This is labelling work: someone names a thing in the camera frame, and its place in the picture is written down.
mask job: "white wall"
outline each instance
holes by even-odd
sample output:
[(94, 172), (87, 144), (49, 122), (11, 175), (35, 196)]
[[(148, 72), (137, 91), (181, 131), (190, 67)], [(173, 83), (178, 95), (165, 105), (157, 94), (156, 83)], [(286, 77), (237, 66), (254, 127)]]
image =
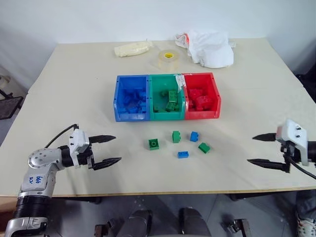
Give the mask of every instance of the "white wall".
[(28, 89), (56, 43), (165, 40), (188, 29), (268, 37), (295, 72), (315, 62), (315, 0), (0, 0), (0, 66)]

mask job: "lego brick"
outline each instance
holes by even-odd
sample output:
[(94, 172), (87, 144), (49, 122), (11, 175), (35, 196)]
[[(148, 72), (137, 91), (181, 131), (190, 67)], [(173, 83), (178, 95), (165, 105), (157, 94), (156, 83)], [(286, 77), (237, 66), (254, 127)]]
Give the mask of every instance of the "lego brick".
[(203, 95), (195, 100), (195, 104), (197, 107), (202, 107), (203, 110), (210, 110), (212, 107), (212, 99), (208, 95)]
[(143, 102), (143, 101), (139, 100), (138, 103), (137, 103), (137, 106), (138, 107), (146, 106), (146, 102)]
[(173, 143), (179, 143), (181, 141), (181, 136), (179, 131), (173, 131), (172, 132), (172, 142)]
[(189, 109), (192, 109), (194, 107), (193, 100), (189, 99)]
[(160, 95), (161, 95), (162, 97), (167, 96), (167, 94), (168, 94), (168, 91), (167, 91), (167, 90), (163, 90), (162, 92), (160, 92)]
[(158, 139), (151, 139), (148, 140), (149, 142), (149, 150), (158, 150), (159, 149), (159, 144), (158, 144)]
[(130, 97), (129, 95), (125, 96), (123, 99), (123, 104), (128, 105), (131, 102), (131, 100), (132, 100), (132, 97)]
[(118, 108), (118, 112), (119, 112), (119, 113), (126, 113), (127, 110), (126, 110), (126, 108), (121, 107), (121, 108)]
[(174, 111), (174, 108), (176, 107), (176, 104), (174, 102), (168, 102), (166, 105), (166, 110), (168, 112)]
[(196, 111), (203, 111), (203, 107), (202, 106), (197, 106), (196, 107)]
[(178, 152), (178, 158), (188, 158), (189, 157), (189, 152), (185, 151), (185, 152)]
[(177, 92), (175, 90), (170, 90), (168, 93), (169, 93), (169, 102), (177, 103)]
[(203, 95), (203, 90), (201, 89), (189, 89), (189, 97), (192, 100), (195, 100), (199, 96)]
[(197, 132), (191, 132), (190, 141), (191, 142), (197, 142), (198, 141), (198, 133)]
[(135, 106), (135, 107), (131, 107), (128, 109), (129, 113), (130, 114), (135, 114), (138, 112), (138, 108)]
[(158, 106), (154, 106), (154, 112), (157, 113), (159, 111), (159, 107)]
[(137, 100), (138, 100), (138, 93), (137, 93), (136, 90), (134, 90), (134, 92), (133, 92), (133, 100), (134, 100), (134, 101), (137, 101)]
[(126, 90), (125, 90), (125, 93), (126, 93), (126, 94), (129, 94), (129, 95), (133, 95), (134, 89), (126, 89)]
[(176, 106), (174, 107), (174, 111), (179, 111), (180, 110), (180, 107), (178, 104), (176, 104)]
[(146, 101), (146, 92), (144, 91), (139, 91), (138, 92), (138, 97), (143, 100), (143, 101)]
[(204, 142), (202, 142), (198, 147), (203, 153), (207, 153), (211, 148)]

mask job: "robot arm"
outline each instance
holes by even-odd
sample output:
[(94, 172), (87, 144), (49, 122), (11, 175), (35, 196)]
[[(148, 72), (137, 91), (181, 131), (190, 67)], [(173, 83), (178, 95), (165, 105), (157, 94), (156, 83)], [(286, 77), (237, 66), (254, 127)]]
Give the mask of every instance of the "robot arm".
[(5, 237), (46, 236), (40, 233), (45, 231), (48, 223), (48, 206), (54, 191), (57, 171), (86, 164), (89, 169), (97, 170), (121, 160), (121, 158), (109, 158), (95, 163), (92, 143), (108, 142), (115, 137), (110, 135), (88, 137), (78, 126), (74, 128), (69, 138), (69, 146), (49, 149), (47, 148), (49, 143), (46, 148), (37, 150), (29, 156), (29, 169), (21, 185), (13, 218), (7, 224)]
[(316, 176), (300, 167), (297, 163), (308, 166), (309, 162), (316, 163), (316, 141), (308, 141), (307, 132), (296, 122), (287, 119), (282, 126), (277, 128), (276, 133), (260, 134), (252, 139), (281, 143), (281, 152), (283, 153), (285, 163), (272, 162), (268, 159), (249, 159), (252, 164), (268, 169), (282, 170), (290, 172), (290, 165), (316, 179)]

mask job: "blue bin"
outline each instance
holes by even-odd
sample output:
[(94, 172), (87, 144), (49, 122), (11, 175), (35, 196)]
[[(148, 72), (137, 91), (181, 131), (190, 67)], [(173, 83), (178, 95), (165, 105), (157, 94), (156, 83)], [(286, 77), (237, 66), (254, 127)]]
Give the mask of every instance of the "blue bin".
[(114, 95), (117, 122), (150, 120), (149, 75), (118, 76)]

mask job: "red lego brick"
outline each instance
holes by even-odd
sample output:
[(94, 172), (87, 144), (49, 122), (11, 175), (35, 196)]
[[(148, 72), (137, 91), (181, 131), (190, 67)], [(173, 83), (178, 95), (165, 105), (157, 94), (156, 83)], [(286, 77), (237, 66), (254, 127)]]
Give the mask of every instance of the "red lego brick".
[(197, 111), (203, 111), (203, 107), (202, 107), (202, 106), (197, 106), (197, 107), (196, 107), (196, 110), (197, 110)]
[(202, 107), (204, 110), (210, 110), (212, 107), (212, 102), (213, 102), (212, 99), (208, 95), (200, 96), (196, 98), (195, 100), (197, 110), (198, 110), (198, 107), (199, 109), (200, 107)]
[(203, 90), (201, 89), (189, 89), (189, 97), (192, 100), (197, 99), (199, 96), (203, 95)]
[(194, 103), (193, 103), (193, 100), (190, 100), (189, 99), (189, 109), (193, 108), (194, 107)]

